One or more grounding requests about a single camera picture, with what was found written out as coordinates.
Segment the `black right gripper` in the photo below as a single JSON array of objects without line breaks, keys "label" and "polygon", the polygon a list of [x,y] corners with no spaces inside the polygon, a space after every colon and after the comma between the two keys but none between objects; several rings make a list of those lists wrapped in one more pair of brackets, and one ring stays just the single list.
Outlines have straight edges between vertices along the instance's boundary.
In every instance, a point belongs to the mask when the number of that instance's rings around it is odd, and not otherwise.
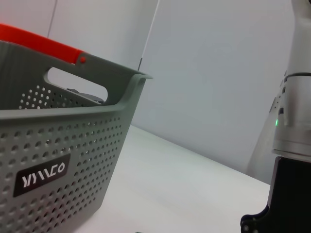
[{"label": "black right gripper", "polygon": [[309,233],[311,231],[311,164],[277,157],[266,207],[244,215],[242,233]]}]

